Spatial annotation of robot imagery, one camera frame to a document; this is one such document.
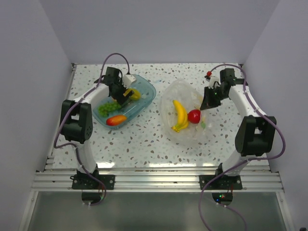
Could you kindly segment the yellow fake starfruit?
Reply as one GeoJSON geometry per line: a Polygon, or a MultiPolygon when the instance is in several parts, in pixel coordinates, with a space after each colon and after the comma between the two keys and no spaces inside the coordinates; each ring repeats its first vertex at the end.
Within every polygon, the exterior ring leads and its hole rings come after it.
{"type": "Polygon", "coordinates": [[[131,99],[132,101],[137,101],[141,98],[141,93],[137,90],[137,89],[134,89],[134,97],[131,99]]]}

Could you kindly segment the blue plastic fruit tray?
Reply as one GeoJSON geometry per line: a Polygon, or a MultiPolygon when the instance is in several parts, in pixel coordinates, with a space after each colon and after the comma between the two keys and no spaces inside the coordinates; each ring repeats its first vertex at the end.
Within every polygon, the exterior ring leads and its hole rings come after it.
{"type": "Polygon", "coordinates": [[[92,107],[92,115],[93,117],[104,127],[110,128],[110,129],[119,129],[126,125],[129,121],[134,119],[143,109],[145,109],[148,105],[151,104],[153,99],[156,96],[156,89],[150,82],[148,82],[143,77],[134,74],[136,81],[131,84],[129,87],[132,89],[137,89],[141,93],[141,98],[137,101],[132,101],[128,106],[124,108],[120,108],[112,113],[109,114],[108,117],[102,117],[98,114],[98,106],[105,104],[107,102],[116,102],[112,97],[106,97],[99,101],[97,106],[92,107]],[[106,125],[106,120],[110,117],[116,116],[116,115],[125,115],[127,117],[127,120],[121,123],[118,126],[108,126],[106,125]]]}

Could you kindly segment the red fake apple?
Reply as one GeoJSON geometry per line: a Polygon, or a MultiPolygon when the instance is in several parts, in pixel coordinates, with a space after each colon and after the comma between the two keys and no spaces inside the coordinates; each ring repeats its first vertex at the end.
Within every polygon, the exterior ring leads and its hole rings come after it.
{"type": "Polygon", "coordinates": [[[188,121],[192,124],[198,124],[201,120],[201,111],[193,109],[188,113],[188,121]]]}

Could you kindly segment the red orange fake mango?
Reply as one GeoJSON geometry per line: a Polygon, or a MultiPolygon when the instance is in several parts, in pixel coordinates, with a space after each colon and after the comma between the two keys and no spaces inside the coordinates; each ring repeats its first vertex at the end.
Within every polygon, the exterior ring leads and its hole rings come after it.
{"type": "Polygon", "coordinates": [[[110,117],[106,120],[106,125],[112,126],[112,127],[118,126],[126,120],[127,120],[127,117],[124,116],[124,115],[115,115],[115,116],[110,117]]]}

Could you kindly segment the green fake grapes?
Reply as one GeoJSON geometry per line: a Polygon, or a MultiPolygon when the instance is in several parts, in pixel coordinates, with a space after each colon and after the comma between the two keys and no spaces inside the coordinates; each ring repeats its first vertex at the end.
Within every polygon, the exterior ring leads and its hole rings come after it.
{"type": "Polygon", "coordinates": [[[110,113],[121,108],[121,105],[117,102],[107,102],[98,106],[98,114],[102,117],[108,117],[110,113]]]}

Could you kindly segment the yellow fake banana bunch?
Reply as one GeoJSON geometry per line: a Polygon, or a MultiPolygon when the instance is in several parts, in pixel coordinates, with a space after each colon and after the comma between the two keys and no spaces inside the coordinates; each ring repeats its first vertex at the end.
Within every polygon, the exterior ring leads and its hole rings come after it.
{"type": "Polygon", "coordinates": [[[173,105],[177,112],[177,123],[172,129],[179,133],[181,130],[186,129],[189,125],[188,114],[185,107],[177,100],[173,100],[173,105]]]}

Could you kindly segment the clear plastic bag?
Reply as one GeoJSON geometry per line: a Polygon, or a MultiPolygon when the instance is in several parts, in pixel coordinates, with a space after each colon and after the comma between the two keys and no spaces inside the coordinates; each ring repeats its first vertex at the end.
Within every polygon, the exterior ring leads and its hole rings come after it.
{"type": "Polygon", "coordinates": [[[198,124],[189,125],[179,133],[175,132],[172,127],[177,123],[177,112],[173,105],[173,100],[179,101],[189,113],[193,109],[200,110],[203,96],[198,93],[188,82],[178,79],[170,84],[161,96],[160,114],[163,127],[166,133],[178,143],[198,143],[206,135],[207,112],[201,111],[201,120],[198,124]]]}

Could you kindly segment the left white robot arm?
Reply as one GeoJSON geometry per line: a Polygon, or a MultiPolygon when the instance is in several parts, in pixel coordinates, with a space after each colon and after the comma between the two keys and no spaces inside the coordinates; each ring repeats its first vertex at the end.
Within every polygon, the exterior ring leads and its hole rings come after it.
{"type": "Polygon", "coordinates": [[[76,152],[77,170],[86,174],[83,183],[89,189],[97,188],[100,183],[100,177],[94,173],[97,164],[89,142],[93,132],[92,110],[101,100],[108,97],[120,105],[125,104],[133,95],[133,91],[128,92],[128,89],[135,81],[135,76],[129,73],[124,75],[119,69],[108,67],[106,73],[100,76],[86,93],[73,100],[62,102],[60,126],[56,137],[63,135],[67,143],[58,146],[55,139],[53,146],[56,149],[73,146],[76,152]]]}

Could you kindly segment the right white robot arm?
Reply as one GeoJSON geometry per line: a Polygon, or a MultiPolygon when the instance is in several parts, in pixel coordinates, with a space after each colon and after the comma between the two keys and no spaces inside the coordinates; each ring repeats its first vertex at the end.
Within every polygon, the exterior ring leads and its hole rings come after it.
{"type": "Polygon", "coordinates": [[[220,71],[219,77],[208,71],[205,78],[209,85],[204,88],[201,110],[216,108],[224,99],[235,104],[242,122],[235,136],[235,150],[221,163],[214,177],[215,185],[225,189],[231,184],[231,177],[240,175],[242,169],[253,159],[261,157],[272,149],[277,121],[267,116],[253,99],[245,78],[235,76],[234,66],[220,71]]]}

